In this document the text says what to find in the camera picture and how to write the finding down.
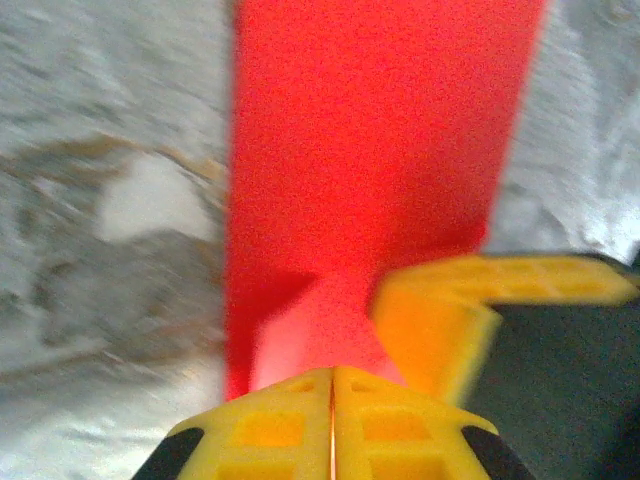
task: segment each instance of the yellow bracket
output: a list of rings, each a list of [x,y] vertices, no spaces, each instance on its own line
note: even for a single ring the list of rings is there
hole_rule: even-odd
[[[500,478],[465,429],[499,441],[488,421],[387,380],[312,370],[180,423],[134,480]]]
[[[488,304],[620,305],[637,295],[592,258],[473,255],[389,274],[372,318],[409,387],[460,405],[501,321]]]

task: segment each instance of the red plastic sheet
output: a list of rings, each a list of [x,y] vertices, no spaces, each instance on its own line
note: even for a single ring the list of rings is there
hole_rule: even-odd
[[[370,337],[354,346],[344,335],[331,337],[329,350],[317,347],[314,336],[332,328],[326,312],[341,311],[342,293],[317,294],[327,291],[327,278],[345,288],[368,282],[370,289],[389,268],[479,246],[542,5],[243,2],[228,398],[269,383],[265,371],[279,376],[263,363],[288,372],[318,363],[309,349],[324,351],[320,363],[333,364],[347,350],[378,348]],[[359,281],[338,280],[356,271]],[[351,295],[360,319],[367,295]],[[295,302],[306,306],[296,310]],[[280,333],[266,334],[267,322],[280,322],[271,330]],[[365,338],[354,322],[355,337]],[[277,361],[276,345],[289,352]],[[258,372],[260,381],[252,382]]]

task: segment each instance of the rectangular hole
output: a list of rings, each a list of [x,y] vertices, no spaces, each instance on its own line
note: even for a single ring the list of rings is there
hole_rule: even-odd
[[[375,456],[369,459],[372,480],[451,480],[444,461],[426,456]]]
[[[583,272],[587,268],[583,260],[576,258],[538,260],[538,264],[549,273]]]
[[[511,295],[527,298],[548,298],[552,296],[551,292],[536,285],[513,285],[507,287]]]
[[[511,273],[517,275],[526,275],[534,272],[534,269],[530,263],[504,262],[500,264],[500,269],[503,273]]]
[[[302,444],[304,415],[295,412],[257,412],[238,422],[233,446],[294,447]]]
[[[561,295],[566,295],[568,297],[602,295],[606,292],[606,289],[603,288],[601,284],[596,282],[556,285],[555,287]]]
[[[365,413],[362,431],[364,439],[370,442],[403,442],[430,438],[421,417],[396,409]]]
[[[456,287],[455,292],[465,298],[497,298],[500,297],[500,290],[493,287],[477,286],[477,287]]]
[[[222,465],[218,480],[293,480],[293,464]]]

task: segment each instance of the black plastic part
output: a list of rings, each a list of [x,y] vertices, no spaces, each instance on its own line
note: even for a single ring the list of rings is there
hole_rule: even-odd
[[[602,479],[640,400],[640,297],[619,307],[493,305],[503,323],[466,408],[491,419],[531,471]]]
[[[165,438],[131,480],[177,480],[203,436],[201,428],[189,428]]]
[[[601,480],[629,480],[640,477],[640,398],[636,408],[620,425],[620,435],[610,452],[604,457]]]
[[[464,427],[462,435],[491,480],[535,480],[498,435],[476,426]]]

